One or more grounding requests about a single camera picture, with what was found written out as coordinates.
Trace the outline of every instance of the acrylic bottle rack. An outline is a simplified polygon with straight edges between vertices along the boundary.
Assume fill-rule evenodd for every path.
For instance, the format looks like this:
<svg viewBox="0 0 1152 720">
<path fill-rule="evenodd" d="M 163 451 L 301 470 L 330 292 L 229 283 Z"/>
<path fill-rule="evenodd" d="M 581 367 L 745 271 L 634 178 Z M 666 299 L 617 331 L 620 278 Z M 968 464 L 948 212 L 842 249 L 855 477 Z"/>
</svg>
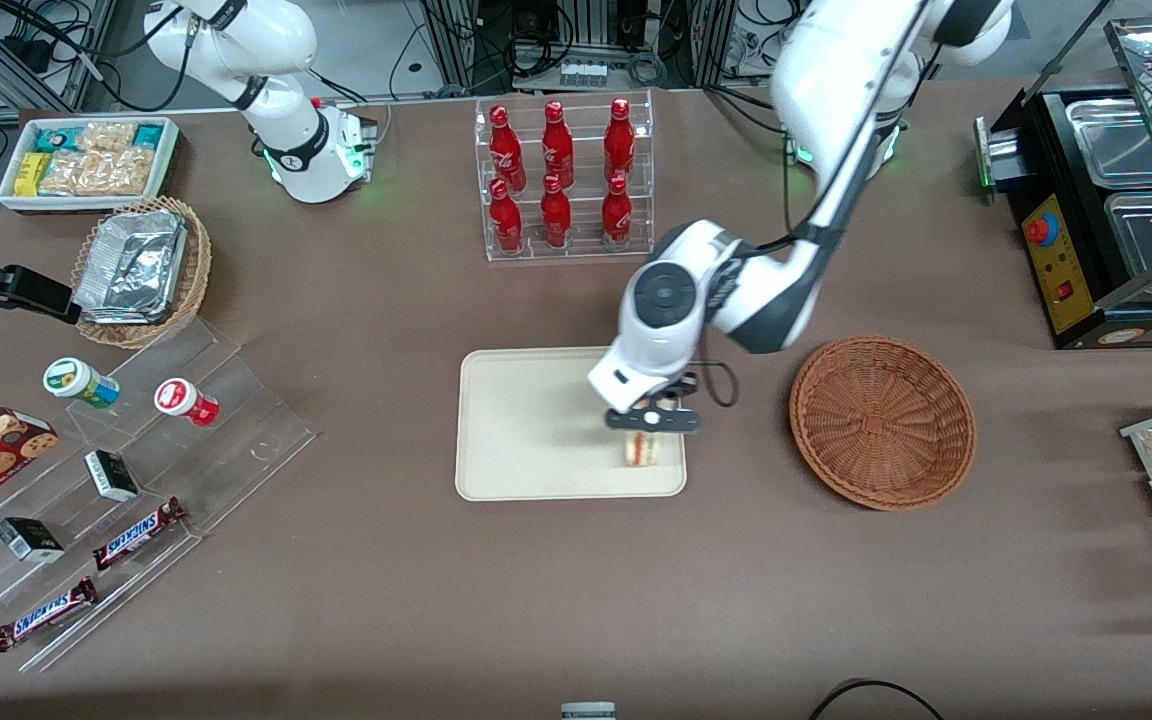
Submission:
<svg viewBox="0 0 1152 720">
<path fill-rule="evenodd" d="M 84 575 L 91 575 L 100 598 L 6 653 L 3 661 L 20 670 L 47 669 L 314 439 L 291 408 L 252 374 L 238 348 L 198 319 L 172 338 L 159 338 L 109 376 L 122 386 L 119 401 L 105 410 L 69 404 L 63 418 L 52 423 L 59 446 L 0 487 L 0 520 L 41 520 L 65 546 L 59 560 L 37 564 L 15 559 L 0 541 L 0 626 L 46 605 Z M 185 378 L 218 400 L 220 415 L 210 427 L 156 410 L 152 393 L 172 377 Z M 96 448 L 123 456 L 141 487 L 136 500 L 114 502 L 97 495 L 83 462 Z M 169 497 L 179 498 L 187 518 L 97 574 L 91 551 Z"/>
<path fill-rule="evenodd" d="M 602 136 L 611 120 L 612 100 L 624 97 L 630 101 L 630 124 L 634 127 L 634 169 L 628 177 L 626 195 L 634 204 L 630 240 L 626 250 L 609 251 L 602 245 L 602 199 L 607 197 L 607 179 L 602 169 Z M 545 101 L 554 97 L 511 96 L 494 100 L 479 100 L 473 111 L 473 150 L 479 169 L 479 203 L 483 206 L 483 237 L 491 262 L 524 260 L 599 260 L 623 256 L 645 255 L 655 245 L 655 210 L 653 204 L 653 109 L 649 91 L 591 92 L 591 94 L 564 94 L 558 100 L 563 104 L 567 127 L 573 131 L 575 149 L 576 182 L 567 188 L 571 200 L 573 236 L 564 250 L 554 250 L 545 242 L 544 223 L 540 218 L 540 199 L 544 197 L 543 180 L 545 161 L 540 150 L 540 137 L 545 132 Z M 488 206 L 492 196 L 488 183 L 495 176 L 492 164 L 492 124 L 488 109 L 503 105 L 509 111 L 509 124 L 522 143 L 522 167 L 526 170 L 526 187 L 513 196 L 522 213 L 522 252 L 509 256 L 500 251 L 492 227 Z"/>
</svg>

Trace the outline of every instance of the robotic arm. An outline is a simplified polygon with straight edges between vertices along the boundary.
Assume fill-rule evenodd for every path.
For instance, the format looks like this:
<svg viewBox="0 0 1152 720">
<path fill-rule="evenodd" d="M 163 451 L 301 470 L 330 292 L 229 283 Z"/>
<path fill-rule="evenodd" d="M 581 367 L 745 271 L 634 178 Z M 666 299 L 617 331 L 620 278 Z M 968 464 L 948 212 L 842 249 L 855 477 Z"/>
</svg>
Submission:
<svg viewBox="0 0 1152 720">
<path fill-rule="evenodd" d="M 317 53 L 305 10 L 285 0 L 164 0 L 145 13 L 146 32 L 177 8 L 187 12 L 152 36 L 150 48 L 242 111 L 294 199 L 332 200 L 370 177 L 376 128 L 342 109 L 316 108 L 291 77 Z"/>
<path fill-rule="evenodd" d="M 941 45 L 972 63 L 995 53 L 1010 20 L 1011 0 L 814 0 L 808 7 L 782 45 L 771 88 L 788 136 L 812 149 L 812 213 L 765 247 L 708 220 L 666 233 L 630 278 L 620 334 L 589 373 L 612 407 L 608 427 L 700 429 L 694 411 L 659 401 L 694 389 L 685 369 L 705 323 L 755 354 L 797 340 L 861 190 L 882 162 L 879 150 L 918 86 L 915 46 Z M 788 258 L 772 259 L 783 247 Z"/>
</svg>

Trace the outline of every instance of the yellow control panel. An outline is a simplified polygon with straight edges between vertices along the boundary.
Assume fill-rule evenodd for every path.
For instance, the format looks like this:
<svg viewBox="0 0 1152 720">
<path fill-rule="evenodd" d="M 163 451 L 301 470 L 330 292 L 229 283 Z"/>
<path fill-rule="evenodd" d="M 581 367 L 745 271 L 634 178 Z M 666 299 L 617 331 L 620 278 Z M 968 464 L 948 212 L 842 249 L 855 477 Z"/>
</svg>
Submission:
<svg viewBox="0 0 1152 720">
<path fill-rule="evenodd" d="M 1048 197 L 1020 228 L 1025 233 L 1029 260 L 1034 265 L 1038 287 L 1043 288 L 1043 304 L 1047 306 L 1052 328 L 1066 332 L 1092 314 L 1094 305 L 1074 243 L 1064 232 L 1064 215 L 1056 196 Z"/>
</svg>

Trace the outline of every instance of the wicker basket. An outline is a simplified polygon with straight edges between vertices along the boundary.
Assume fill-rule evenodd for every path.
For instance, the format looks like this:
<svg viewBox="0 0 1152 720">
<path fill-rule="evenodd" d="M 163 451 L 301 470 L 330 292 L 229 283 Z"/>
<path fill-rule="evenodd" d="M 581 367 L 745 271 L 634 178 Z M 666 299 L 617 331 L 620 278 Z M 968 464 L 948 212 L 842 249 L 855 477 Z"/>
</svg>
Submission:
<svg viewBox="0 0 1152 720">
<path fill-rule="evenodd" d="M 189 222 L 189 237 L 185 242 L 184 258 L 180 262 L 180 279 L 172 302 L 172 314 L 168 314 L 168 319 L 164 323 L 157 325 L 97 325 L 78 320 L 78 332 L 83 334 L 83 338 L 101 344 L 122 347 L 124 350 L 139 350 L 154 338 L 180 332 L 198 313 L 202 296 L 207 291 L 207 273 L 211 271 L 211 240 L 207 237 L 207 228 L 202 227 L 202 222 L 198 222 L 198 215 L 188 205 L 172 199 L 172 197 L 156 197 L 152 200 L 136 202 L 136 204 L 128 205 L 127 209 L 115 210 L 113 214 L 147 213 L 151 210 L 169 210 L 182 215 Z M 83 249 L 78 251 L 78 260 L 74 264 L 74 271 L 69 274 L 70 287 L 78 287 L 78 281 L 83 278 L 83 268 L 88 265 L 88 252 L 92 249 L 92 237 L 94 236 L 96 228 L 92 228 L 92 232 L 88 233 L 88 242 L 84 242 Z"/>
<path fill-rule="evenodd" d="M 945 500 L 975 456 L 975 418 L 954 377 L 919 348 L 846 338 L 809 357 L 794 379 L 790 430 L 820 479 L 877 510 Z"/>
</svg>

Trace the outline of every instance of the red bottle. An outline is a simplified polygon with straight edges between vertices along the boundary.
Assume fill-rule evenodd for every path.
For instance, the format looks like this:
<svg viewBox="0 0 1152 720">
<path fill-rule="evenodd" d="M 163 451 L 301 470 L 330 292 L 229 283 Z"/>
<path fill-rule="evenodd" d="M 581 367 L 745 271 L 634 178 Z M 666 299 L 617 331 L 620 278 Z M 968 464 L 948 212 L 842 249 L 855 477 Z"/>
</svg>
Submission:
<svg viewBox="0 0 1152 720">
<path fill-rule="evenodd" d="M 545 197 L 540 200 L 540 215 L 545 219 L 545 242 L 554 250 L 567 247 L 573 230 L 573 205 L 563 192 L 563 182 L 556 173 L 545 176 Z"/>
<path fill-rule="evenodd" d="M 607 197 L 602 199 L 602 245 L 617 252 L 630 243 L 630 214 L 634 202 L 626 196 L 626 176 L 614 174 L 607 183 Z"/>
<path fill-rule="evenodd" d="M 500 252 L 517 255 L 522 252 L 522 214 L 518 204 L 509 197 L 509 187 L 503 179 L 492 179 L 492 227 L 495 229 Z"/>
<path fill-rule="evenodd" d="M 488 111 L 492 120 L 492 164 L 497 175 L 509 183 L 509 192 L 522 192 L 526 187 L 526 170 L 522 169 L 522 145 L 509 127 L 509 113 L 495 105 Z"/>
<path fill-rule="evenodd" d="M 630 127 L 630 101 L 623 97 L 612 100 L 612 122 L 607 126 L 607 135 L 602 136 L 602 174 L 607 176 L 607 182 L 612 182 L 616 173 L 630 177 L 634 169 L 634 128 Z"/>
<path fill-rule="evenodd" d="M 563 104 L 545 103 L 545 135 L 540 137 L 545 152 L 545 173 L 554 173 L 563 187 L 576 182 L 576 160 L 573 153 L 573 131 L 563 122 Z"/>
</svg>

